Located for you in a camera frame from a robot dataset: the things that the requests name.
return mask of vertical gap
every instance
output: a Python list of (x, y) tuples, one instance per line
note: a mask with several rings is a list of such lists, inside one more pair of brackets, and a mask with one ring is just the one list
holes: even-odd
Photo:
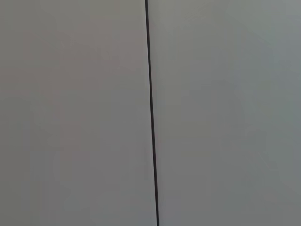
[(147, 36), (147, 54), (149, 63), (149, 81), (150, 81), (150, 117), (151, 117), (151, 139), (152, 139), (152, 157), (154, 165), (154, 184), (155, 184), (155, 200), (156, 200), (156, 220), (157, 226), (160, 226), (159, 221), (159, 203), (158, 203), (158, 182), (157, 182), (157, 161), (156, 161), (156, 142), (155, 142), (155, 126), (154, 126), (154, 107), (152, 98), (152, 79), (151, 79), (151, 47), (150, 47), (150, 29), (149, 29), (149, 9), (148, 0), (145, 0), (146, 14), (146, 36)]

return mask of gray surface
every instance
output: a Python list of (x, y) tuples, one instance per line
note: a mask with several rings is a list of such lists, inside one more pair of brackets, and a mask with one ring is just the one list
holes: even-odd
[(0, 1), (0, 225), (154, 226), (142, 0)]
[(149, 6), (161, 225), (301, 225), (300, 1)]

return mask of black line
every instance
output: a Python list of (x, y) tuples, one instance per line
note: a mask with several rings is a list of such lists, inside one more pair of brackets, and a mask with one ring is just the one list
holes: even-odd
[(147, 55), (149, 62), (149, 81), (150, 81), (150, 117), (151, 117), (151, 139), (152, 139), (152, 158), (154, 164), (154, 183), (155, 183), (155, 200), (156, 200), (156, 220), (157, 226), (160, 226), (159, 221), (159, 202), (158, 202), (158, 182), (157, 182), (157, 161), (156, 161), (156, 142), (155, 142), (155, 126), (154, 126), (154, 106), (152, 98), (152, 79), (151, 79), (151, 47), (150, 47), (150, 28), (149, 28), (149, 6), (148, 0), (145, 0), (146, 14), (146, 36), (147, 36)]

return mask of white wall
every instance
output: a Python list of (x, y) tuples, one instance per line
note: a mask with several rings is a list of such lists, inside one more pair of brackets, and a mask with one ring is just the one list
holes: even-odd
[(154, 226), (143, 0), (0, 1), (0, 225)]
[(300, 1), (149, 8), (161, 225), (300, 225)]

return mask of gray panel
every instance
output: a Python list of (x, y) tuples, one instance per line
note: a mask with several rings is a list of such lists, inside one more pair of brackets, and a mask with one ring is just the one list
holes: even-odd
[(154, 226), (142, 0), (0, 1), (0, 225)]
[(161, 225), (301, 225), (300, 1), (149, 8)]

